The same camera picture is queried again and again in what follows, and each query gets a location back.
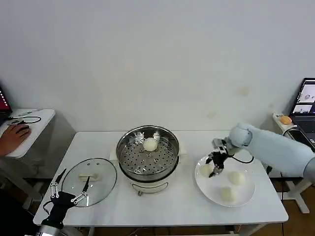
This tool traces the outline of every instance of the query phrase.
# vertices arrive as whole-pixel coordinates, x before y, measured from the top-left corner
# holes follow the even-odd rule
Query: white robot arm
[[[305,177],[315,183],[315,153],[308,146],[279,134],[238,124],[224,140],[214,139],[213,146],[215,151],[209,157],[214,161],[216,175],[224,168],[224,160],[241,148],[288,176]]]

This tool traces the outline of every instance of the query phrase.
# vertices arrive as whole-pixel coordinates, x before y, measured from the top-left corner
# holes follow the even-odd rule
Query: white desk
[[[16,109],[13,111],[11,116],[18,117],[19,114],[22,114],[24,112],[31,111],[32,109]],[[31,148],[33,143],[36,141],[38,136],[41,134],[41,132],[44,130],[44,128],[48,125],[50,120],[54,117],[55,111],[52,109],[44,109],[38,112],[30,113],[26,116],[39,116],[41,117],[41,121],[33,124],[28,124],[31,128],[31,134],[30,136],[24,140],[24,142],[21,143],[21,145],[12,153],[6,156],[6,158],[14,158],[18,159],[24,156],[27,151]],[[12,121],[7,121],[0,127],[0,134],[8,128],[8,123]],[[11,169],[10,166],[8,166],[2,158],[0,158],[0,172],[9,180],[11,180],[16,186],[18,186],[20,189],[22,189],[25,193],[27,193],[31,198],[34,200],[40,200],[41,195],[31,186],[29,185],[25,180],[22,179],[21,176],[19,176],[15,171]]]
[[[75,135],[65,154],[55,178],[64,168],[69,171],[78,162],[88,158],[109,159],[109,154],[123,132],[79,132]],[[110,195],[100,203],[87,208],[70,209],[64,220],[65,226],[86,227],[138,227],[138,226],[201,226],[238,225],[242,235],[250,235],[268,223],[288,220],[272,183],[262,164],[254,160],[248,171],[256,183],[253,199],[242,207],[223,207],[208,200],[198,189],[194,180],[197,161],[212,150],[213,138],[225,137],[228,131],[176,131],[187,155],[175,170],[175,180],[165,190],[144,194],[141,197],[126,181],[119,167],[117,183]],[[250,160],[251,156],[241,151],[238,158]],[[48,191],[34,218],[35,224],[47,218],[42,205],[50,200]]]

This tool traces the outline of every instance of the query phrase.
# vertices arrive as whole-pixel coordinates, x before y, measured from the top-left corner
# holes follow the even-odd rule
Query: white plate
[[[196,165],[195,178],[198,187],[213,202],[225,207],[240,207],[248,203],[255,193],[255,183],[250,173],[246,170],[246,164],[237,162],[232,158],[228,158],[224,162],[224,170],[218,176],[211,178],[205,177],[200,173],[200,167],[206,164],[207,156],[203,157]],[[237,186],[228,180],[228,174],[232,171],[239,171],[245,175],[245,183]],[[236,200],[233,202],[225,202],[221,198],[221,188],[230,187],[235,193]]]

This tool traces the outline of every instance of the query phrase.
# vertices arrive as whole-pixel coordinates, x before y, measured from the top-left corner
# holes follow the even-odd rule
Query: stainless steel pot
[[[155,151],[146,151],[143,142],[154,138]],[[144,125],[127,132],[119,140],[116,155],[123,173],[130,179],[150,183],[168,177],[179,162],[179,143],[175,135],[159,126]]]

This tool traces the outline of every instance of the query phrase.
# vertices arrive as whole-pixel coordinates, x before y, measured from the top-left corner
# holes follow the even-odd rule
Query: human hand
[[[10,125],[0,137],[0,156],[13,152],[30,134],[28,125]]]

